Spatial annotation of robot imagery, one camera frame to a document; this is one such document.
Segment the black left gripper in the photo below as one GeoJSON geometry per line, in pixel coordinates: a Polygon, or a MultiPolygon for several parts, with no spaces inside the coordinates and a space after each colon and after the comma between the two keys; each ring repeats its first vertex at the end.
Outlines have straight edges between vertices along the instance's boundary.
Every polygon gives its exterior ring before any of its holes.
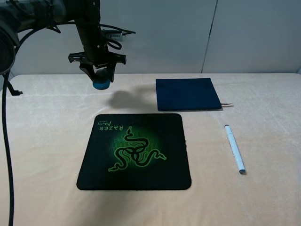
{"type": "Polygon", "coordinates": [[[99,25],[80,23],[76,23],[75,25],[84,51],[69,54],[69,62],[80,62],[80,70],[83,71],[91,81],[95,79],[93,66],[96,68],[107,66],[108,79],[110,82],[114,82],[116,64],[126,64],[126,56],[108,50],[108,39],[102,35],[99,25]]]}

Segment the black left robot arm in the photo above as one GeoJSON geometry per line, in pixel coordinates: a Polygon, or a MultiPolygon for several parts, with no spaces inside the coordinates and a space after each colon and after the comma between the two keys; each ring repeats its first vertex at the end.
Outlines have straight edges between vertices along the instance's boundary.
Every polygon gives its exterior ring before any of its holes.
{"type": "Polygon", "coordinates": [[[69,54],[70,62],[79,62],[80,69],[91,80],[103,74],[113,81],[117,63],[126,63],[126,56],[108,50],[112,41],[101,31],[98,0],[7,0],[0,5],[0,73],[13,66],[17,50],[22,45],[18,33],[41,29],[60,32],[58,25],[77,27],[83,52],[69,54]]]}

